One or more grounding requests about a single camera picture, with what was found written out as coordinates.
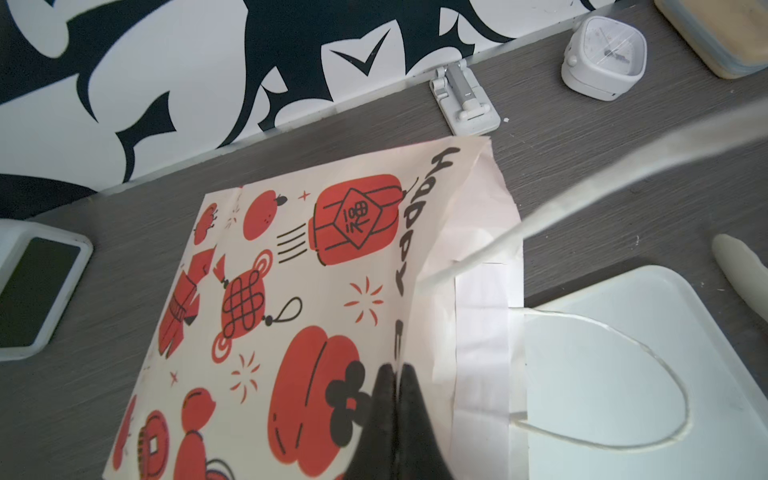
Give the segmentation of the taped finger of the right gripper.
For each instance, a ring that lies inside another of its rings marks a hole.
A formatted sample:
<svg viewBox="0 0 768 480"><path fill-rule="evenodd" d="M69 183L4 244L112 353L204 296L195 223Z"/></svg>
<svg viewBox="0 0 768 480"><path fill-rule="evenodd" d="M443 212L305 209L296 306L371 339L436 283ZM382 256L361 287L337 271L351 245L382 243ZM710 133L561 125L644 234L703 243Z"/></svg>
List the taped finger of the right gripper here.
<svg viewBox="0 0 768 480"><path fill-rule="evenodd" d="M712 252L733 289L767 321L767 267L757 254L743 241L727 234L713 238Z"/></svg>

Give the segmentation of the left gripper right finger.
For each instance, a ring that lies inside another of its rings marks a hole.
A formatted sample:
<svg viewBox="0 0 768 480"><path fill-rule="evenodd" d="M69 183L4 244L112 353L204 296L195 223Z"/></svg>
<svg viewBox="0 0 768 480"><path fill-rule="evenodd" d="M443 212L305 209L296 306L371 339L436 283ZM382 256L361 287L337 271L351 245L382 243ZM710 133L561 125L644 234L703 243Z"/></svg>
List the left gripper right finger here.
<svg viewBox="0 0 768 480"><path fill-rule="evenodd" d="M415 368L404 364L397 400L397 478L453 479L432 428Z"/></svg>

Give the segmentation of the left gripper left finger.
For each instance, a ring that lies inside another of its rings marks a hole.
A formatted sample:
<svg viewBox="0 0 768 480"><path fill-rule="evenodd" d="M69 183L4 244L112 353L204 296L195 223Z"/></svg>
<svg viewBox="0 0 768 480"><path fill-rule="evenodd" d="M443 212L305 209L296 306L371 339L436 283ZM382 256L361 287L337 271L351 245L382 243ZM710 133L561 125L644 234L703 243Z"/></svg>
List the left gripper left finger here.
<svg viewBox="0 0 768 480"><path fill-rule="evenodd" d="M397 387L391 364L382 365L372 392L368 420L343 478L395 478L397 449Z"/></svg>

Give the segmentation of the red white paper bag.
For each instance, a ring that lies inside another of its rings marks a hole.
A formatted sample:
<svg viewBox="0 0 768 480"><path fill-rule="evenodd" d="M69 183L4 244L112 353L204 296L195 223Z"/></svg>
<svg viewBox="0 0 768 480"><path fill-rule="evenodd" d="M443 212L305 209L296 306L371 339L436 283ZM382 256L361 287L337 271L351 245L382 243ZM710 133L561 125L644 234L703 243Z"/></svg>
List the red white paper bag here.
<svg viewBox="0 0 768 480"><path fill-rule="evenodd" d="M758 101L667 133L521 217L485 136L358 155L207 194L103 475L320 477L368 418L434 294L498 266L515 300L524 240L660 172L767 135Z"/></svg>

